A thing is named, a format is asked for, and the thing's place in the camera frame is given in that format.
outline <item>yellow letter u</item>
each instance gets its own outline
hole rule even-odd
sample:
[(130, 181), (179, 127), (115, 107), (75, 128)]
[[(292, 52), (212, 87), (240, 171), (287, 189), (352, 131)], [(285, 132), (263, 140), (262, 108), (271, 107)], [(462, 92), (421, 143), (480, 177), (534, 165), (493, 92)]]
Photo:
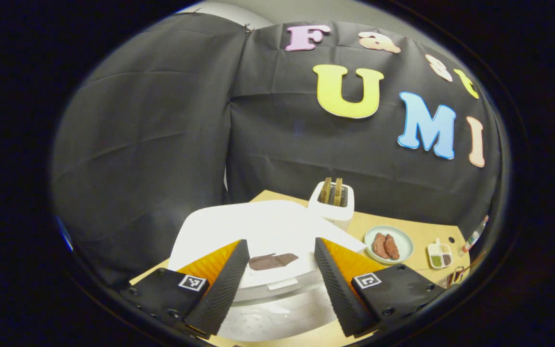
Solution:
[(342, 97), (342, 76), (348, 72), (345, 67), (317, 65), (313, 70), (318, 74), (318, 103), (327, 112), (340, 117), (365, 118), (378, 110), (378, 82), (384, 78), (382, 73), (368, 68), (357, 68), (357, 75), (363, 77), (363, 99), (359, 103), (350, 103)]

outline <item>blue letter m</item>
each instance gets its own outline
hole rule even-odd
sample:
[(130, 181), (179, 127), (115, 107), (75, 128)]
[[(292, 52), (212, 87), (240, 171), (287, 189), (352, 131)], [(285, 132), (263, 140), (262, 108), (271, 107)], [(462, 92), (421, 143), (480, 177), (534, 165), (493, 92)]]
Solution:
[(432, 119), (420, 96), (401, 92), (399, 97), (406, 103), (406, 125), (404, 134), (398, 137), (397, 142), (403, 147), (419, 148), (419, 140), (417, 140), (417, 129), (419, 129), (425, 151), (429, 151), (438, 138), (438, 144), (434, 146), (434, 153), (448, 160), (453, 159), (455, 156), (453, 152), (455, 111), (448, 106), (440, 105)]

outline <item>pink letter f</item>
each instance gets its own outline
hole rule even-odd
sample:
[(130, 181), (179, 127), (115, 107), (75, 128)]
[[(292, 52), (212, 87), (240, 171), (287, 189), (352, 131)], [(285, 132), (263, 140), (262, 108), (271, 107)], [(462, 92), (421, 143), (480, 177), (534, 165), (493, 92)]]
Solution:
[(287, 28), (291, 32), (291, 44), (286, 46), (287, 51), (309, 51), (314, 49), (315, 44), (310, 43), (322, 41), (322, 33), (328, 33), (331, 28), (328, 26), (300, 26)]

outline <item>table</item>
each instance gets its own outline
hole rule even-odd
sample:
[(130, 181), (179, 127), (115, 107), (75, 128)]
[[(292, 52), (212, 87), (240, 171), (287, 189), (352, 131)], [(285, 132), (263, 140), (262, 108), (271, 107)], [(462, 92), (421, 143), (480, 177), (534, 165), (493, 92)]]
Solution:
[[(265, 201), (265, 200), (290, 200), (301, 204), (304, 207), (308, 206), (306, 200), (293, 198), (291, 196), (275, 193), (273, 191), (265, 190), (258, 196), (253, 198), (251, 202)], [(465, 244), (465, 239), (456, 226), (443, 226), (439, 224), (426, 224), (419, 222), (411, 222), (408, 220), (393, 219), (388, 217), (381, 217), (378, 215), (371, 215), (366, 213), (359, 213), (355, 211), (353, 219), (348, 226), (348, 232), (353, 237), (363, 242), (365, 233), (374, 226), (392, 226), (408, 234), (412, 242), (414, 242), (414, 253), (412, 256), (403, 262), (403, 264), (416, 270), (419, 274), (425, 276), (430, 281), (437, 283), (443, 277), (451, 274), (458, 266), (467, 267), (470, 265), (470, 255), (466, 253), (463, 257), (458, 256), (458, 251)], [(454, 239), (454, 243), (449, 242), (449, 237)], [(443, 269), (434, 269), (429, 265), (427, 260), (427, 245), (440, 239), (440, 242), (447, 244), (453, 253), (454, 262), (450, 267)], [(135, 285), (138, 281), (145, 278), (148, 274), (154, 272), (157, 268), (167, 268), (168, 259), (157, 264), (147, 272), (139, 275), (130, 281), (130, 284)], [(464, 277), (469, 274), (469, 270), (464, 273)], [(262, 342), (239, 342), (233, 341), (220, 336), (211, 336), (207, 341), (218, 347), (233, 347), (239, 345), (241, 347), (287, 347), (287, 346), (311, 346), (321, 343), (324, 347), (342, 347), (355, 341), (363, 340), (372, 336), (368, 334), (360, 338), (348, 337), (346, 338), (342, 333), (337, 320), (331, 321), (322, 327), (310, 330), (304, 334), (298, 334), (282, 340), (262, 341)]]

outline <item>white waffle maker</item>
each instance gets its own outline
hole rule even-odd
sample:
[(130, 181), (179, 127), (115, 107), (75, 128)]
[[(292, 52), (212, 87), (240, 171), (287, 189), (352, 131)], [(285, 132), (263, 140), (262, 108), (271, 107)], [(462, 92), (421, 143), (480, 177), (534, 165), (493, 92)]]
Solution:
[[(295, 254), (299, 259), (284, 267), (245, 268), (233, 307), (218, 333), (238, 341), (286, 338), (335, 319), (314, 259), (316, 237), (358, 253), (365, 249), (363, 242), (292, 201), (207, 207), (183, 223), (168, 268), (179, 270), (239, 239), (247, 240), (250, 257)], [(247, 319), (246, 324), (255, 326), (239, 326)]]

